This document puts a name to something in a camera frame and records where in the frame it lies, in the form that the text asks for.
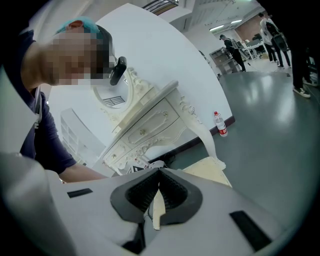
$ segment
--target decorative carving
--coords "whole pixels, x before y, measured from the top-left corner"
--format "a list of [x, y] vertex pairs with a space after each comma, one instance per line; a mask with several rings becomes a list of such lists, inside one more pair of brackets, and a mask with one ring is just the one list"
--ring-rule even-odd
[[119, 121], [119, 118], [116, 115], [113, 115], [113, 114], [109, 113], [104, 108], [100, 108], [100, 110], [102, 110], [102, 112], [105, 113], [111, 121], [113, 121], [113, 122], [118, 122]]
[[192, 118], [196, 119], [199, 124], [202, 124], [202, 122], [198, 119], [195, 108], [186, 100], [185, 96], [181, 96], [179, 106], [182, 111], [187, 111]]
[[132, 67], [128, 67], [126, 71], [128, 73], [128, 79], [132, 82], [132, 85], [135, 87], [138, 95], [144, 95], [145, 92], [152, 87], [150, 82], [138, 77], [137, 72]]
[[186, 126], [183, 126], [179, 131], [177, 131], [175, 137], [155, 136], [154, 138], [147, 140], [145, 143], [134, 148], [130, 153], [127, 154], [127, 156], [123, 157], [121, 160], [116, 162], [115, 166], [119, 169], [123, 169], [129, 160], [141, 158], [147, 152], [147, 150], [150, 149], [151, 147], [160, 146], [159, 144], [163, 145], [165, 143], [168, 143], [168, 144], [174, 143], [175, 141], [177, 141], [177, 139], [179, 139], [182, 132], [186, 128], [187, 128]]

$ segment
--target black baseboard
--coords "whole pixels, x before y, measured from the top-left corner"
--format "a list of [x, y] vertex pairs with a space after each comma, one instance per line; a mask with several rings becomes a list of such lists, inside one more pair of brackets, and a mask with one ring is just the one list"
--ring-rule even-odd
[[[226, 119], [226, 120], [224, 121], [224, 123], [225, 123], [225, 126], [228, 127], [228, 126], [232, 125], [235, 121], [236, 121], [236, 119], [235, 119], [235, 117], [232, 115], [232, 116], [230, 116], [228, 119]], [[219, 132], [219, 131], [218, 131], [218, 128], [217, 128], [217, 127], [214, 127], [214, 128], [212, 128], [212, 129], [210, 130], [210, 133], [212, 134], [212, 136], [215, 135], [215, 134], [217, 134], [218, 132]], [[185, 144], [183, 144], [183, 145], [181, 145], [181, 146], [178, 146], [178, 147], [175, 148], [174, 150], [171, 150], [171, 151], [169, 151], [168, 153], [165, 153], [165, 154], [163, 154], [163, 155], [158, 156], [158, 157], [155, 158], [155, 159], [150, 160], [149, 163], [151, 164], [151, 163], [153, 163], [153, 162], [155, 162], [155, 161], [158, 161], [158, 160], [161, 160], [161, 161], [166, 162], [168, 159], [172, 158], [173, 156], [175, 156], [175, 155], [177, 155], [177, 154], [179, 154], [179, 153], [181, 153], [181, 152], [183, 152], [183, 151], [185, 151], [185, 150], [187, 150], [187, 149], [189, 149], [189, 148], [191, 148], [191, 147], [199, 144], [200, 142], [201, 142], [201, 139], [200, 139], [199, 137], [196, 137], [196, 138], [188, 141], [187, 143], [185, 143]]]

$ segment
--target black rectangular slot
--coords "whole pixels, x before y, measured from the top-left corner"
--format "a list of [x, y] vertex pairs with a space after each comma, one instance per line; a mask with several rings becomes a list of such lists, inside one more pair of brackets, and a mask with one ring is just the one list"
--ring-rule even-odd
[[272, 242], [243, 210], [232, 212], [229, 215], [256, 252]]
[[71, 191], [71, 192], [67, 192], [68, 196], [70, 198], [76, 198], [76, 197], [80, 197], [89, 193], [92, 193], [93, 191], [90, 188], [84, 188], [84, 189], [80, 189], [80, 190], [75, 190], [75, 191]]

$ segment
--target white wall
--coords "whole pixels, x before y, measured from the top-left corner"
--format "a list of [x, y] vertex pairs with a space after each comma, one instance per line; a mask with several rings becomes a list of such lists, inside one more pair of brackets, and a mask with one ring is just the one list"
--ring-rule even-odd
[[[190, 100], [208, 129], [216, 126], [214, 111], [221, 112], [225, 119], [231, 117], [228, 101], [214, 72], [193, 44], [169, 23], [151, 12], [125, 4], [104, 16], [97, 24], [111, 33], [115, 55], [125, 56], [128, 67], [134, 67], [141, 78], [154, 83], [158, 89], [172, 80], [178, 80], [178, 90]], [[111, 144], [111, 125], [99, 111], [89, 86], [54, 87], [49, 105], [57, 129], [60, 129], [57, 121], [60, 112], [73, 108], [98, 139], [106, 146]], [[151, 148], [146, 156], [153, 159], [195, 137], [186, 130], [175, 145]]]
[[170, 10], [167, 10], [159, 15], [161, 19], [164, 19], [166, 22], [173, 22], [176, 19], [179, 19], [181, 17], [187, 18], [191, 15], [191, 10], [188, 8], [182, 8], [180, 6], [174, 7]]
[[210, 57], [210, 53], [218, 50], [225, 45], [219, 39], [217, 39], [210, 31], [209, 27], [203, 24], [196, 25], [184, 32], [183, 35], [203, 54], [210, 60], [212, 64], [212, 69], [215, 74], [221, 73], [221, 71], [216, 67], [216, 64]]

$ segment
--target sneaker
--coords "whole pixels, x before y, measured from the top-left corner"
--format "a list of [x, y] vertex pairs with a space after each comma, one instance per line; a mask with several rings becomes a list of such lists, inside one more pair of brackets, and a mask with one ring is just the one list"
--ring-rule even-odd
[[302, 82], [305, 84], [305, 85], [308, 85], [308, 86], [314, 86], [314, 87], [317, 87], [318, 84], [312, 80], [310, 81], [307, 81], [305, 78], [302, 78]]
[[293, 87], [293, 91], [296, 92], [297, 94], [300, 94], [302, 97], [305, 97], [305, 98], [310, 98], [310, 94], [305, 91], [303, 88], [295, 88]]

